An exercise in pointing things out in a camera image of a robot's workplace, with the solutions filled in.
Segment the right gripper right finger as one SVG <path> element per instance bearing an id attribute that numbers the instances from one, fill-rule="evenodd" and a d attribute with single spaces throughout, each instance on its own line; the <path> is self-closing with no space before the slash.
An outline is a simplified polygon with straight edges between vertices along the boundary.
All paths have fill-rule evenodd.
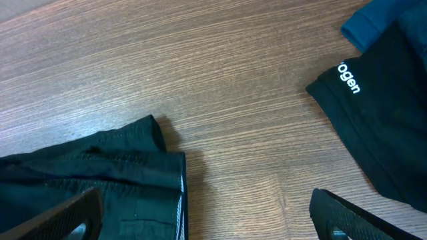
<path id="1" fill-rule="evenodd" d="M 420 240 L 325 189 L 314 189 L 310 217 L 320 240 Z"/>

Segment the black shorts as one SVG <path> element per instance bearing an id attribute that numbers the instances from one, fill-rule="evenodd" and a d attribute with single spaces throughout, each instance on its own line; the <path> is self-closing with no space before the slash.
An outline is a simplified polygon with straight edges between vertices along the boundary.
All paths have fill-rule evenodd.
<path id="1" fill-rule="evenodd" d="M 101 239 L 187 239 L 186 158 L 168 151 L 151 115 L 119 129 L 1 158 L 1 230 L 91 187 Z"/>

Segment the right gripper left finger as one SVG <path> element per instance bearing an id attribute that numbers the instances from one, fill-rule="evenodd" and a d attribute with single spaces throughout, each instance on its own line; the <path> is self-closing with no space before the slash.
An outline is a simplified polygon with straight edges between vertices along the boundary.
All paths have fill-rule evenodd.
<path id="1" fill-rule="evenodd" d="M 8 240 L 97 240 L 103 225 L 103 214 L 101 190 L 92 187 L 2 233 L 1 238 Z"/>

